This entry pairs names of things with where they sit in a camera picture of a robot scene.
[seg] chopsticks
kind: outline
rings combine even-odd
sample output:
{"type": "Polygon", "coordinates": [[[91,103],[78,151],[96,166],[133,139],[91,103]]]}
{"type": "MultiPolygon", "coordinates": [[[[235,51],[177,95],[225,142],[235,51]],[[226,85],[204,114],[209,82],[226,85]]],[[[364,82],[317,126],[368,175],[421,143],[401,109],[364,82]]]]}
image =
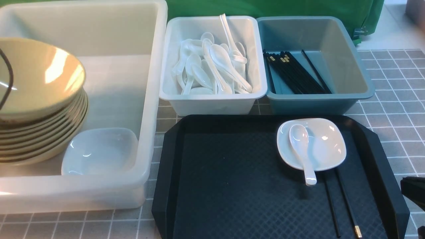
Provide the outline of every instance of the chopsticks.
{"type": "Polygon", "coordinates": [[[350,201],[348,199],[348,196],[347,196],[347,192],[345,190],[344,183],[343,183],[343,181],[342,181],[342,179],[340,177],[340,173],[339,173],[338,168],[335,169],[335,173],[337,175],[338,182],[339,182],[340,187],[341,187],[341,191],[342,191],[342,193],[344,195],[344,200],[345,200],[345,203],[347,205],[347,208],[348,208],[348,211],[349,211],[349,214],[350,214],[350,217],[351,217],[351,222],[353,223],[353,227],[354,227],[354,231],[356,233],[356,236],[357,236],[357,238],[362,238],[362,233],[360,231],[359,224],[357,223],[357,220],[356,220],[356,217],[354,215],[353,209],[351,208],[351,204],[350,204],[350,201]]]}
{"type": "Polygon", "coordinates": [[[270,65],[294,94],[332,94],[304,50],[302,50],[302,53],[323,87],[289,51],[281,51],[280,54],[270,54],[263,50],[263,56],[267,63],[272,89],[275,90],[275,83],[272,79],[270,65]]]}
{"type": "Polygon", "coordinates": [[[334,201],[332,200],[332,195],[328,187],[326,172],[323,175],[323,181],[325,182],[326,194],[328,195],[329,206],[331,208],[332,219],[334,220],[335,231],[337,233],[337,238],[341,237],[340,227],[338,225],[337,215],[335,213],[334,201]]]}

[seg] black serving tray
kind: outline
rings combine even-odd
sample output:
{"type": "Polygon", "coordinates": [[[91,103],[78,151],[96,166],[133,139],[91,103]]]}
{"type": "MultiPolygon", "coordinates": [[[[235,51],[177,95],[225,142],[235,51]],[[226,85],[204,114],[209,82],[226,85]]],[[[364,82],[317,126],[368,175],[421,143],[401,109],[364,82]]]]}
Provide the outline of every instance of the black serving tray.
{"type": "MultiPolygon", "coordinates": [[[[181,119],[164,137],[152,214],[163,239],[336,238],[323,177],[342,239],[354,229],[334,170],[305,186],[279,156],[276,133],[291,116],[181,119]]],[[[323,117],[343,134],[339,166],[363,238],[404,238],[409,209],[378,136],[345,116],[323,117]]]]}

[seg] teal plastic container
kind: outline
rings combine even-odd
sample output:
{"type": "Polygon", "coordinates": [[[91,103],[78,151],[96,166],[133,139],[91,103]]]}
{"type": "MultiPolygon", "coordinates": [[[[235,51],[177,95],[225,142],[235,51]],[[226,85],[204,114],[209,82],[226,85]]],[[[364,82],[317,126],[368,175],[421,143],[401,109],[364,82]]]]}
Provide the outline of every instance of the teal plastic container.
{"type": "Polygon", "coordinates": [[[337,18],[260,17],[257,21],[264,50],[277,54],[291,52],[319,82],[301,54],[304,50],[332,91],[332,94],[293,94],[270,66],[277,94],[271,92],[266,72],[267,96],[274,114],[344,114],[357,100],[374,95],[369,74],[337,18]]]}

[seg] grey tiled tablecloth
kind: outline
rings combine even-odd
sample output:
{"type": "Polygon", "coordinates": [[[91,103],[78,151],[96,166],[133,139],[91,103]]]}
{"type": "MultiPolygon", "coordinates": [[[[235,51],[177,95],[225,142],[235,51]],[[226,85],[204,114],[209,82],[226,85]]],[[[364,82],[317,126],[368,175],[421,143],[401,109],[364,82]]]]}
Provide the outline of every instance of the grey tiled tablecloth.
{"type": "MultiPolygon", "coordinates": [[[[425,54],[420,50],[361,51],[376,94],[357,102],[347,116],[381,139],[398,181],[425,176],[425,54]]],[[[271,114],[267,98],[257,100],[250,114],[271,114]]],[[[0,215],[0,239],[159,239],[150,213],[164,132],[180,117],[160,100],[154,156],[147,182],[147,200],[141,208],[89,212],[0,215]]],[[[425,212],[407,199],[411,210],[406,238],[417,238],[425,212]]]]}

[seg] beige bowl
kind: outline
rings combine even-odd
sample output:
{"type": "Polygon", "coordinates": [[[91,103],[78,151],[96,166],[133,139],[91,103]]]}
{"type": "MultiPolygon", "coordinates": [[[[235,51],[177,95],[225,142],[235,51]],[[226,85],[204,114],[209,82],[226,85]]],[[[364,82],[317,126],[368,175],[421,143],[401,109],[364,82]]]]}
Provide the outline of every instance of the beige bowl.
{"type": "Polygon", "coordinates": [[[79,93],[77,97],[67,107],[63,108],[56,114],[51,115],[41,121],[24,124],[19,128],[10,128],[3,131],[0,130],[0,145],[22,142],[23,140],[33,139],[46,130],[53,129],[53,125],[59,125],[78,109],[79,105],[84,101],[84,94],[79,93]]]}
{"type": "Polygon", "coordinates": [[[58,155],[67,148],[69,142],[81,129],[87,117],[88,109],[88,98],[86,98],[85,108],[80,115],[78,122],[74,124],[68,132],[66,132],[60,138],[57,138],[57,140],[50,143],[49,145],[46,145],[43,148],[35,148],[29,153],[14,156],[0,156],[0,165],[28,165],[48,160],[58,155]]]}
{"type": "Polygon", "coordinates": [[[76,120],[79,119],[79,116],[85,107],[84,103],[85,97],[82,97],[78,102],[78,105],[75,105],[75,107],[63,118],[46,128],[33,128],[29,130],[30,133],[27,135],[9,139],[0,139],[0,155],[20,154],[28,148],[32,149],[35,146],[43,146],[48,142],[54,141],[55,137],[60,137],[67,129],[69,129],[69,127],[72,127],[76,120]]]}
{"type": "MultiPolygon", "coordinates": [[[[55,46],[25,38],[0,38],[0,49],[13,70],[12,90],[0,109],[0,124],[46,117],[69,104],[82,88],[81,62],[55,46]]],[[[9,86],[9,71],[0,58],[0,99],[9,86]]]]}

